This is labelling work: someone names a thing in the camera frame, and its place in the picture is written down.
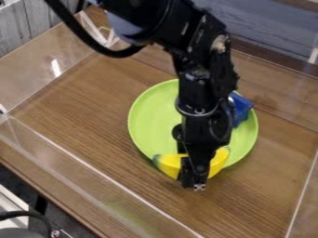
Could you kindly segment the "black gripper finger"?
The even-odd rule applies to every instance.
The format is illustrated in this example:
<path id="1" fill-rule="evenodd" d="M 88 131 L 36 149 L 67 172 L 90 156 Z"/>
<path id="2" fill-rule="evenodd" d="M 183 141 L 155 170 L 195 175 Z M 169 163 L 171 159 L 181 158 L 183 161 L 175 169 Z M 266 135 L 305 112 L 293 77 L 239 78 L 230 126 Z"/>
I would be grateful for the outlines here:
<path id="1" fill-rule="evenodd" d="M 205 190 L 215 154 L 209 149 L 193 149 L 182 156 L 178 180 L 185 188 L 194 191 Z"/>

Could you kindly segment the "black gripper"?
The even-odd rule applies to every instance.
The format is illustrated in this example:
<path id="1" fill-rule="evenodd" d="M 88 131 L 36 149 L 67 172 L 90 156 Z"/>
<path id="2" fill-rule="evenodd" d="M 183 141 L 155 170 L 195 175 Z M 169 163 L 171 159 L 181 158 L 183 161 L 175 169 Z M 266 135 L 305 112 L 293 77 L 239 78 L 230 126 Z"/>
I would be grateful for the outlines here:
<path id="1" fill-rule="evenodd" d="M 179 76 L 175 108 L 182 115 L 178 143 L 189 155 L 213 154 L 230 142 L 235 113 L 230 94 L 239 76 L 231 61 L 231 40 L 221 34 L 213 41 L 207 62 L 173 56 Z"/>

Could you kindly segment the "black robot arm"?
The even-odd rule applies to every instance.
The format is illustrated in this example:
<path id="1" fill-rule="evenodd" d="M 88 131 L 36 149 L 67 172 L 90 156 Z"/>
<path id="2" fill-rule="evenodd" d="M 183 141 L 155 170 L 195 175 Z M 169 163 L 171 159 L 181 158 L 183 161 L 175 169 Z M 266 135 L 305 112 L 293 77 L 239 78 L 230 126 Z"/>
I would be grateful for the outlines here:
<path id="1" fill-rule="evenodd" d="M 119 37 L 135 46 L 161 45 L 179 79 L 175 109 L 182 123 L 171 134 L 178 144 L 185 187 L 202 190 L 211 161 L 230 142 L 235 105 L 230 94 L 239 76 L 231 61 L 226 25 L 190 0 L 91 0 L 107 11 Z"/>

